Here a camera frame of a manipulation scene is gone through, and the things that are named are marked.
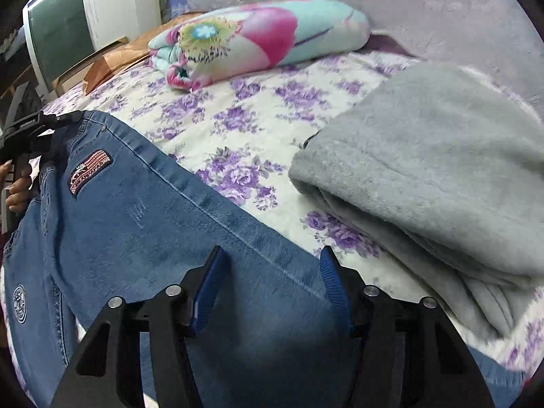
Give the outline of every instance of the embroidered label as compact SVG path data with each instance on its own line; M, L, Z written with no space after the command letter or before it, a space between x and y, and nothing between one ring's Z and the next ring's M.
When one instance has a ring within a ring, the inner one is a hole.
M22 285L18 285L13 292L13 310L15 318L24 324L27 319L27 297Z
M80 191L81 187L83 187L87 181L91 180L111 163L111 157L104 150L97 150L94 152L85 159L85 161L79 164L70 175L70 179L68 180L70 193L72 193L73 196L76 196L77 192Z

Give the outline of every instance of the colorful blanket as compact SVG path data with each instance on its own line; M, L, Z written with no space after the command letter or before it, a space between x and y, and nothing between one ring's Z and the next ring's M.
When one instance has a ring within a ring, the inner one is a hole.
M256 70L358 50L367 17L339 1L294 0L228 7L165 31L149 42L167 83L196 91Z

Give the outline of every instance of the human hand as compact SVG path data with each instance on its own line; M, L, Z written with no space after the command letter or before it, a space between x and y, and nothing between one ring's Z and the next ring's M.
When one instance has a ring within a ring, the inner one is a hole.
M0 166L0 180L2 183L5 180L5 176L9 172L9 166L11 163L11 161L8 161ZM15 181L12 187L9 189L11 194L7 197L5 204L15 213L24 213L28 207L31 196L29 189L32 185L31 173L31 165L26 164L26 166L24 166L21 170L21 177Z

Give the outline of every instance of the folded gray blanket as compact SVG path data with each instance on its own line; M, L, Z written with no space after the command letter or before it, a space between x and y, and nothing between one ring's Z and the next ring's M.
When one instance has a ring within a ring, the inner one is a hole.
M544 126L458 67L393 76L289 177L425 280L475 335L507 335L544 282Z

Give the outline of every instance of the folded blanket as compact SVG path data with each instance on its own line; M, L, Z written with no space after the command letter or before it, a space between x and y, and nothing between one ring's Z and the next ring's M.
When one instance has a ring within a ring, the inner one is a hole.
M482 338L544 278L544 126L445 64L414 65L298 152L296 188L388 249Z
M200 12L184 13L168 23L141 34L129 44L104 54L92 64L91 69L83 78L83 93L85 95L90 94L94 89L109 81L118 73L122 73L131 66L147 59L149 57L148 43L150 39L200 14Z
M365 14L333 0L273 1L209 12L149 42L172 87L196 90L257 70L358 50Z

